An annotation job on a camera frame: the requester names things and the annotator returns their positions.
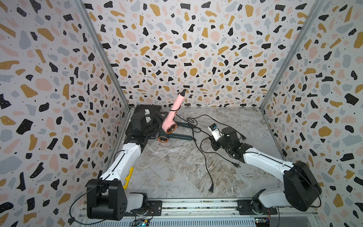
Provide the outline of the pink hair dryer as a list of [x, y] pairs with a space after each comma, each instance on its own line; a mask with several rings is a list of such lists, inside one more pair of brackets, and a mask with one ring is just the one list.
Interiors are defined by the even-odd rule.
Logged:
[[178, 94], [176, 101], [174, 102], [169, 114], [163, 122], [162, 129], [166, 134], [172, 133], [177, 128], [177, 123], [174, 121], [174, 118], [185, 100], [185, 93], [186, 89]]

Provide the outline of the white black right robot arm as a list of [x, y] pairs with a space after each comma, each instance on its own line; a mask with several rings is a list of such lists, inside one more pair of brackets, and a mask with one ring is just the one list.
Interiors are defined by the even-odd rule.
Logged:
[[231, 127], [219, 130], [216, 124], [208, 127], [209, 140], [214, 151], [222, 148], [227, 154], [241, 163], [249, 164], [265, 171], [282, 182], [278, 189], [261, 189], [251, 199], [250, 209], [262, 215], [273, 207], [293, 207], [307, 211], [320, 201], [321, 187], [304, 162], [292, 163], [277, 159], [257, 150], [252, 145], [242, 143], [243, 136]]

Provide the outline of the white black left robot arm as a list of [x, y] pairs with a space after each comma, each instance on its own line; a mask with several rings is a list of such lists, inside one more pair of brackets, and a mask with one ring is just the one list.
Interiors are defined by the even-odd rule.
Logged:
[[125, 131], [123, 147], [114, 162], [98, 178], [87, 184], [87, 217], [121, 220], [127, 213], [148, 212], [146, 193], [126, 193], [126, 178], [147, 142], [161, 130], [165, 113], [161, 106], [138, 105]]

